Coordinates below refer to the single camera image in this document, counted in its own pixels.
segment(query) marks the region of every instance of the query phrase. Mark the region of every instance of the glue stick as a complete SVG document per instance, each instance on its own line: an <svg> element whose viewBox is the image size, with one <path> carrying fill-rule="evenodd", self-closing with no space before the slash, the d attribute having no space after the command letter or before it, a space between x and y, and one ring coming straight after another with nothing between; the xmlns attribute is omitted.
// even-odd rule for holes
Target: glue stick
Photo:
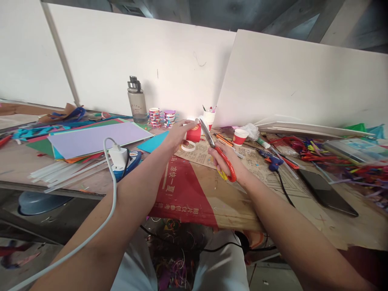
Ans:
<svg viewBox="0 0 388 291"><path fill-rule="evenodd" d="M268 142L262 140L260 137L257 139L257 142L265 149L269 149L271 146Z"/></svg>

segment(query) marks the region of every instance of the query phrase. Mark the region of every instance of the pink paper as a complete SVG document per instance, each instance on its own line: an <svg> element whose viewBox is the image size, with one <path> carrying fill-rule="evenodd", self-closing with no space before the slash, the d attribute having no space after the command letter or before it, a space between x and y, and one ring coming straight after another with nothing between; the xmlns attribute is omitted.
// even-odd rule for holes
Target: pink paper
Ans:
<svg viewBox="0 0 388 291"><path fill-rule="evenodd" d="M103 141L106 137L113 138L119 145L125 145L152 136L152 133L134 123L125 122L50 135L47 138L65 159L70 159L102 151ZM111 148L112 144L112 141L108 140L106 142L107 148Z"/></svg>

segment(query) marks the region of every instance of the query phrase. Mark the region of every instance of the newspaper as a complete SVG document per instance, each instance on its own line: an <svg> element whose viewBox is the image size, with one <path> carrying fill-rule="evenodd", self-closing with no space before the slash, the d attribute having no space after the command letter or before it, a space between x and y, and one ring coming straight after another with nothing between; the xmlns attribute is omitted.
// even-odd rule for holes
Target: newspaper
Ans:
<svg viewBox="0 0 388 291"><path fill-rule="evenodd" d="M201 140L196 143L193 152L185 152L182 149L179 149L175 155L190 162L215 169L216 167L214 166L213 158L207 153L209 147L210 145L206 140ZM269 188L277 192L283 192L279 176L276 172L272 172L268 169L268 163L261 155L259 155L256 149L248 145L242 145L241 147L236 147L236 151L244 156L244 158L241 159L241 162L251 173L263 181ZM307 194L308 191L303 183L291 176L285 166L280 166L279 172L282 176L284 187L291 196L309 197Z"/></svg>

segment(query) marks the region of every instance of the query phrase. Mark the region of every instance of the white pants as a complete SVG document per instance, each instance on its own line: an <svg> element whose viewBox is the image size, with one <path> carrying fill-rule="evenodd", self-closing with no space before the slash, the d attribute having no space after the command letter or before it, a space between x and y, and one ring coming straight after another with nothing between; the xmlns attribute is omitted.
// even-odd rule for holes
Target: white pants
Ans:
<svg viewBox="0 0 388 291"><path fill-rule="evenodd" d="M111 291L157 291L158 281L145 239L138 230L122 258ZM216 249L227 242L240 244L231 230L214 234L206 249ZM241 248L227 245L215 253L202 252L193 291L249 291L247 269Z"/></svg>

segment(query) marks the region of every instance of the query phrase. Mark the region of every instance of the teal paper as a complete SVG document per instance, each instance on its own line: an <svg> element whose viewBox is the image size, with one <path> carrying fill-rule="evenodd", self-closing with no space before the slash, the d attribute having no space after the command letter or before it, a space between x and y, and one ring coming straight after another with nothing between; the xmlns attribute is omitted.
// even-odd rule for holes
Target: teal paper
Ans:
<svg viewBox="0 0 388 291"><path fill-rule="evenodd" d="M169 132L166 131L165 133L156 135L151 139L147 140L146 142L142 143L141 145L139 145L137 148L139 150L152 153L154 150L156 150L158 146L162 144L162 142L164 141L168 133Z"/></svg>

